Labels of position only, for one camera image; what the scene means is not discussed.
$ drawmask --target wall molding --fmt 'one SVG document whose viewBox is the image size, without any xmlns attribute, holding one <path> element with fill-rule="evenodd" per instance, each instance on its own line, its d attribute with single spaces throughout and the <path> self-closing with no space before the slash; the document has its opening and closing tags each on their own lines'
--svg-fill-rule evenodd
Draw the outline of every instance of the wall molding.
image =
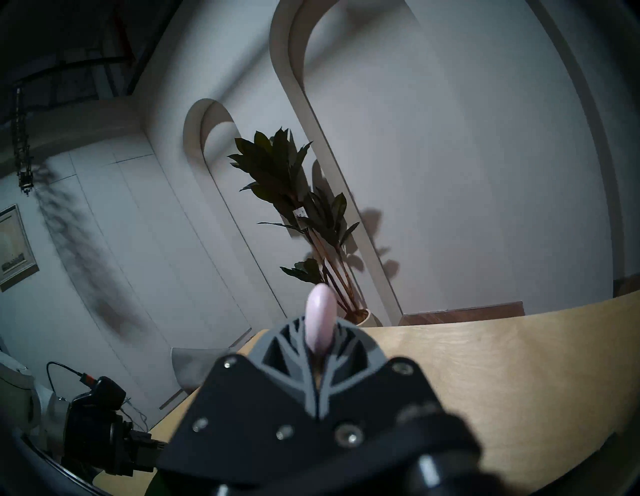
<svg viewBox="0 0 640 496">
<path fill-rule="evenodd" d="M 283 322 L 286 315 L 244 240 L 204 159 L 203 151 L 207 137 L 213 128 L 222 122 L 233 122 L 233 118 L 222 104 L 208 98 L 196 101 L 184 119 L 182 146 L 203 198 L 228 240 L 230 250 L 226 256 L 233 256 L 238 261 L 238 266 L 225 264 L 225 267 L 221 267 L 215 262 L 214 265 L 249 325 L 258 330 L 271 328 Z M 239 267 L 244 274 L 237 272 Z"/>
<path fill-rule="evenodd" d="M 383 270 L 382 262 L 376 253 L 373 242 L 364 228 L 362 218 L 342 175 L 340 166 L 302 85 L 304 53 L 309 36 L 320 18 L 335 3 L 336 0 L 327 0 L 323 3 L 308 0 L 281 0 L 271 21 L 269 52 L 280 84 L 307 138 L 312 141 L 311 147 L 316 154 L 329 186 L 334 194 L 343 193 L 347 200 L 350 200 L 347 202 L 347 210 L 344 215 L 346 221 L 349 224 L 360 222 L 360 225 L 353 232 L 353 239 L 360 250 L 360 255 L 369 272 L 373 286 L 375 286 L 387 313 L 387 318 L 380 317 L 392 325 L 396 325 L 403 316 L 400 304 Z M 295 44 L 291 43 L 292 38 L 295 38 Z M 294 64 L 296 65 L 295 72 L 292 66 L 292 56 L 294 56 Z"/>
</svg>

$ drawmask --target bolt head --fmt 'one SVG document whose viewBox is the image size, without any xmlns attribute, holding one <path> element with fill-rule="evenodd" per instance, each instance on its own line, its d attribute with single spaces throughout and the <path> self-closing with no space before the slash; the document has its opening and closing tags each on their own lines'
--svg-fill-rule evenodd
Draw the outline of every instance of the bolt head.
<svg viewBox="0 0 640 496">
<path fill-rule="evenodd" d="M 209 421 L 207 420 L 207 418 L 206 417 L 200 417 L 198 420 L 196 420 L 193 423 L 193 426 L 191 428 L 193 429 L 193 432 L 200 432 L 201 430 L 203 430 L 208 425 L 209 425 Z"/>
<path fill-rule="evenodd" d="M 396 362 L 391 365 L 391 370 L 393 370 L 396 374 L 400 374 L 401 376 L 410 376 L 413 374 L 413 367 L 410 364 L 406 364 L 404 362 Z"/>
<path fill-rule="evenodd" d="M 286 424 L 284 426 L 280 426 L 280 428 L 278 428 L 278 430 L 276 431 L 276 437 L 282 441 L 285 439 L 289 439 L 290 437 L 293 436 L 294 430 L 293 427 Z"/>
<path fill-rule="evenodd" d="M 364 432 L 355 424 L 344 423 L 335 430 L 335 441 L 343 448 L 355 448 L 364 441 Z"/>
<path fill-rule="evenodd" d="M 226 369 L 230 369 L 231 367 L 233 367 L 236 362 L 237 362 L 237 358 L 234 356 L 230 356 L 225 360 L 225 368 Z"/>
</svg>

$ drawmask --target picture frame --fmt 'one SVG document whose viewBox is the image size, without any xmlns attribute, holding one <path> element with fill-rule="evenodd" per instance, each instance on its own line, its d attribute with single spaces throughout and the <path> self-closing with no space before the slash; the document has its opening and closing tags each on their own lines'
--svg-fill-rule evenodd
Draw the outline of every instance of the picture frame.
<svg viewBox="0 0 640 496">
<path fill-rule="evenodd" d="M 0 291 L 38 271 L 18 205 L 0 211 Z"/>
</svg>

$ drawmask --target wooden table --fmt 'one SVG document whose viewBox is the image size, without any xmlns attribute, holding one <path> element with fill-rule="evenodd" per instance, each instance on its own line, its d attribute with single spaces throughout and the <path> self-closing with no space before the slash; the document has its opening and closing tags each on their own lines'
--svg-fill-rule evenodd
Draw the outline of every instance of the wooden table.
<svg viewBox="0 0 640 496">
<path fill-rule="evenodd" d="M 365 331 L 388 357 L 420 364 L 443 406 L 479 437 L 483 468 L 519 493 L 582 462 L 626 426 L 640 397 L 640 291 L 548 314 Z M 155 439 L 169 441 L 193 396 L 151 430 Z M 94 483 L 142 496 L 151 478 L 100 474 Z"/>
</svg>

